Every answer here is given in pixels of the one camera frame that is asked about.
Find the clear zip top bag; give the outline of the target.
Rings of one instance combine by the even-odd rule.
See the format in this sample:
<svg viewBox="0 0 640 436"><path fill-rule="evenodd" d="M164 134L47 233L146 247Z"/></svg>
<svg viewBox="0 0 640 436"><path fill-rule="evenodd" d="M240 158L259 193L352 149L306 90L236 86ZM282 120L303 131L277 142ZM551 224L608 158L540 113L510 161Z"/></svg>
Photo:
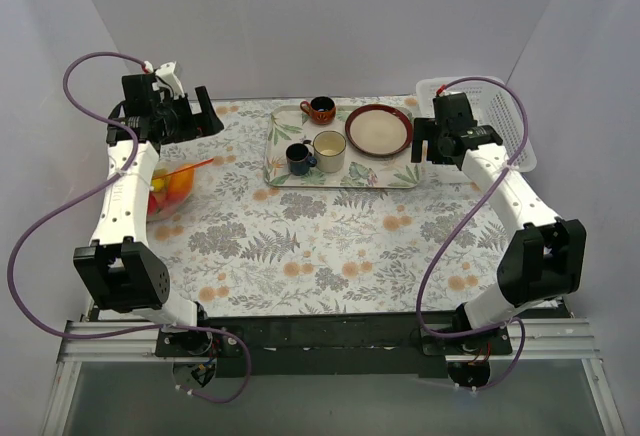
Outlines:
<svg viewBox="0 0 640 436"><path fill-rule="evenodd" d="M146 220L156 222L172 216L191 196L197 171L213 161L160 161L152 174Z"/></svg>

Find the orange fake mango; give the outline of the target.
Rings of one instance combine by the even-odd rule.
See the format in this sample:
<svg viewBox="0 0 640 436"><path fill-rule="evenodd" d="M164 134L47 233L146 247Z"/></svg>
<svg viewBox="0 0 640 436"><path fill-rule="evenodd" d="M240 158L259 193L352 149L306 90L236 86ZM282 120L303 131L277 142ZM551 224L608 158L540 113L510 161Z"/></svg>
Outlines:
<svg viewBox="0 0 640 436"><path fill-rule="evenodd" d="M191 164L183 165L171 174L167 186L167 200L170 203L181 203L192 191L195 169Z"/></svg>

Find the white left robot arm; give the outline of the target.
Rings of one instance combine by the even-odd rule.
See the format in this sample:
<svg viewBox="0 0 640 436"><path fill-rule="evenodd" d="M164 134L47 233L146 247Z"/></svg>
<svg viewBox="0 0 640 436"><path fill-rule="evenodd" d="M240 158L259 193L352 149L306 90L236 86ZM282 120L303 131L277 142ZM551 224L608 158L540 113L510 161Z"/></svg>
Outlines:
<svg viewBox="0 0 640 436"><path fill-rule="evenodd" d="M166 265L148 246L148 200L162 146L216 135L224 125L203 86L195 90L200 110L193 112L174 62L125 76L122 86L124 99L109 117L106 138L116 180L105 190L89 244L75 250L73 263L100 309L183 325L178 343L200 356L211 348L213 333L198 322L201 307L171 290Z"/></svg>

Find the white plastic basket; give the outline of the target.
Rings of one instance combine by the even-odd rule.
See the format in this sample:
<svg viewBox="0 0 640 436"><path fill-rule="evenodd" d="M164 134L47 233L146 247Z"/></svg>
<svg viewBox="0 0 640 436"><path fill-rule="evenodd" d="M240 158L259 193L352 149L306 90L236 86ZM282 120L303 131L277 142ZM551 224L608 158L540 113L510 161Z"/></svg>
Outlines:
<svg viewBox="0 0 640 436"><path fill-rule="evenodd" d="M423 79L416 84L416 96L419 104L419 117L433 119L432 100L436 91L455 77ZM466 81L458 83L452 92L463 92L470 102L474 118L479 125L492 126L503 139L509 154L512 154L521 142L523 125L518 106L505 90L486 82ZM443 184L465 184L470 180L454 165L437 165L426 161L427 143L422 146L422 156L418 158L418 141L414 137L411 147L413 162L424 162L427 173L433 180Z"/></svg>

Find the yellow fake lemon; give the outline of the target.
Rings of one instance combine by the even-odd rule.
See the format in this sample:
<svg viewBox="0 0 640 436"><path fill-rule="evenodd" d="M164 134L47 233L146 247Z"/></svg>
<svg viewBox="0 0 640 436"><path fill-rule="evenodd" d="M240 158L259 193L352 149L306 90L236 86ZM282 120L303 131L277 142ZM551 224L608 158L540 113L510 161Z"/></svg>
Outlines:
<svg viewBox="0 0 640 436"><path fill-rule="evenodd" d="M166 178L154 178L151 181L150 189L153 193L164 193L166 191L167 179Z"/></svg>

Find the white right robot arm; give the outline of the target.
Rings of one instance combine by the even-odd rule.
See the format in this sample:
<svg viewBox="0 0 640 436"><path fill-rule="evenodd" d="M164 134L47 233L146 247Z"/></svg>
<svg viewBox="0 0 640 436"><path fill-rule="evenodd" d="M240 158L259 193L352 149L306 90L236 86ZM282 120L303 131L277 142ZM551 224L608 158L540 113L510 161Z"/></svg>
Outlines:
<svg viewBox="0 0 640 436"><path fill-rule="evenodd" d="M433 107L433 118L414 124L428 161L453 164L471 179L484 193L480 202L490 205L510 238L496 283L461 304L446 331L431 333L471 354L486 345L489 331L537 303L578 290L586 229L538 197L514 169L498 132L475 120L465 94L439 91Z"/></svg>

